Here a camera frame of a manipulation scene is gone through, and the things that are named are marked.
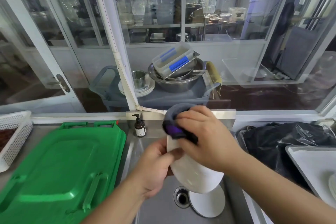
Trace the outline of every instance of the red food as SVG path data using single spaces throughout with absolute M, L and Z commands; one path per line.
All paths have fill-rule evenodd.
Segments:
M 16 128 L 0 130 L 0 152 L 15 133 Z

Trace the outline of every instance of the drain hole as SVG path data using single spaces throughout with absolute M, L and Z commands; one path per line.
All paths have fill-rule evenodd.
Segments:
M 188 190 L 181 186 L 178 187 L 174 192 L 175 204 L 180 208 L 187 208 L 190 206 Z

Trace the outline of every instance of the bottle label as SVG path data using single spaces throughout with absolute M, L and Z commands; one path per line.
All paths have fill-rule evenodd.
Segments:
M 137 136 L 144 136 L 146 134 L 146 129 L 145 128 L 136 129 L 135 132 Z

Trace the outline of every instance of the person's right hand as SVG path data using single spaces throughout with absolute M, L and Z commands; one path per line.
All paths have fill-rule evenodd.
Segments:
M 177 124 L 198 137 L 197 145 L 179 139 L 181 148 L 200 164 L 226 172 L 244 151 L 229 130 L 205 106 L 194 106 L 176 117 Z

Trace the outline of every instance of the stainless steel sink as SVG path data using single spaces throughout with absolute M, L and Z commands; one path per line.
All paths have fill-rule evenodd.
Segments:
M 144 138 L 138 138 L 129 132 L 120 166 L 119 180 L 124 179 L 137 164 L 144 149 L 152 142 L 165 136 L 161 129 L 148 131 Z M 253 223 L 242 189 L 229 177 L 224 175 L 221 186 L 225 191 L 226 204 L 224 211 L 216 218 L 204 218 L 198 215 L 193 208 L 180 208 L 174 201 L 175 190 L 182 186 L 174 177 L 167 177 L 161 191 L 141 206 L 133 224 L 234 224 Z

